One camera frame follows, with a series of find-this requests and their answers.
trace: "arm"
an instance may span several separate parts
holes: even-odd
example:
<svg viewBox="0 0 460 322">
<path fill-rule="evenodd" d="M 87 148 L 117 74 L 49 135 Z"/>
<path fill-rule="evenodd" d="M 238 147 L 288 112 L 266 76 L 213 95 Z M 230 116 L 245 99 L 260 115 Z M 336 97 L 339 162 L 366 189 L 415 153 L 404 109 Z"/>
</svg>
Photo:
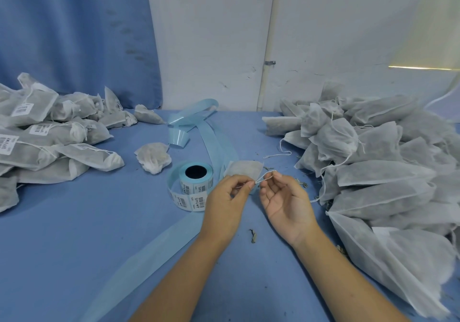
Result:
<svg viewBox="0 0 460 322">
<path fill-rule="evenodd" d="M 334 247 L 318 226 L 308 194 L 290 176 L 267 173 L 260 199 L 276 231 L 295 250 L 338 322 L 408 319 Z"/>
<path fill-rule="evenodd" d="M 238 184 L 244 186 L 235 189 Z M 190 320 L 214 264 L 238 229 L 253 186 L 253 180 L 241 175 L 227 176 L 216 185 L 207 197 L 197 239 L 141 304 L 130 322 Z"/>
</svg>

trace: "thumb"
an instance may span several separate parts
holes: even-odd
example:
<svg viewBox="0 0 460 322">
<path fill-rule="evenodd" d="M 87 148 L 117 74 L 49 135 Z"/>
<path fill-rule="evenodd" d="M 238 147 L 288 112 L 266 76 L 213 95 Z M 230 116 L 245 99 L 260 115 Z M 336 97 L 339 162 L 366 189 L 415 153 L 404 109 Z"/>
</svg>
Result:
<svg viewBox="0 0 460 322">
<path fill-rule="evenodd" d="M 240 191 L 238 191 L 238 194 L 233 198 L 233 201 L 238 204 L 241 204 L 241 206 L 243 207 L 254 185 L 255 185 L 255 182 L 252 180 L 245 183 L 240 188 Z"/>
<path fill-rule="evenodd" d="M 308 196 L 307 192 L 303 190 L 303 188 L 300 186 L 297 180 L 295 180 L 293 177 L 287 176 L 287 175 L 284 175 L 284 174 L 281 174 L 275 171 L 272 174 L 278 186 L 280 186 L 279 184 L 281 184 L 281 186 L 283 185 L 287 186 L 294 196 L 297 196 L 300 198 L 304 198 L 305 195 Z"/>
</svg>

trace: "left hand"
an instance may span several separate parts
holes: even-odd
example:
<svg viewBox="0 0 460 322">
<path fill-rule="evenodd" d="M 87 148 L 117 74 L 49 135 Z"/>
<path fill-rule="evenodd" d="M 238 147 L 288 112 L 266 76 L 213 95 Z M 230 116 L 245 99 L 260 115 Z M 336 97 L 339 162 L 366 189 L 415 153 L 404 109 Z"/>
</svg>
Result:
<svg viewBox="0 0 460 322">
<path fill-rule="evenodd" d="M 235 174 L 223 178 L 207 197 L 198 238 L 219 245 L 223 251 L 238 230 L 244 205 L 254 185 L 254 180 L 248 176 Z"/>
</svg>

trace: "blue tablecloth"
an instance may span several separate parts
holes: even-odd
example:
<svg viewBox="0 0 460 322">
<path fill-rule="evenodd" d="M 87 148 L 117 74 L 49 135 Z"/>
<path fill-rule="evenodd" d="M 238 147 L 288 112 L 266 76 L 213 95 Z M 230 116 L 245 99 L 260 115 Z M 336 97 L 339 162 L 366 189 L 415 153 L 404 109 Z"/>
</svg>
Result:
<svg viewBox="0 0 460 322">
<path fill-rule="evenodd" d="M 168 111 L 158 111 L 166 118 Z M 264 135 L 262 116 L 277 113 L 218 112 L 211 120 L 234 144 L 242 160 L 256 160 L 308 183 L 313 198 L 319 183 L 294 169 L 302 150 L 278 153 L 279 138 Z M 167 126 L 139 123 L 113 129 L 115 138 L 98 147 L 116 151 L 125 166 L 112 172 L 90 169 L 74 181 L 28 185 L 20 203 L 0 214 L 0 321 L 78 321 L 104 283 L 131 255 L 187 212 L 171 201 L 168 169 L 183 160 L 210 162 L 196 129 L 184 149 L 170 148 L 172 165 L 160 174 L 144 171 L 134 151 L 146 143 L 167 143 Z M 340 243 L 317 203 L 320 226 Z M 251 243 L 251 232 L 257 233 Z M 126 321 L 186 248 L 172 257 L 102 321 Z M 382 289 L 413 321 L 424 321 L 401 299 Z M 444 286 L 442 302 L 451 320 L 460 316 L 460 265 Z M 244 209 L 237 234 L 213 269 L 193 315 L 194 321 L 329 321 L 332 317 L 290 247 L 267 222 L 257 194 Z"/>
</svg>

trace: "right hand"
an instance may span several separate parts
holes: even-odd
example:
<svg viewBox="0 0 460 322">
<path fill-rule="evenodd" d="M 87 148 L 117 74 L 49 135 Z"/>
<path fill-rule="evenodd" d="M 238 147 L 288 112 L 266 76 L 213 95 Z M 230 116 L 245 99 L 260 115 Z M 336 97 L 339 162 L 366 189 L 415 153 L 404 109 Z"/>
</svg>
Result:
<svg viewBox="0 0 460 322">
<path fill-rule="evenodd" d="M 260 201 L 275 230 L 295 249 L 318 228 L 310 198 L 291 176 L 273 171 L 264 175 L 267 178 L 260 183 Z"/>
</svg>

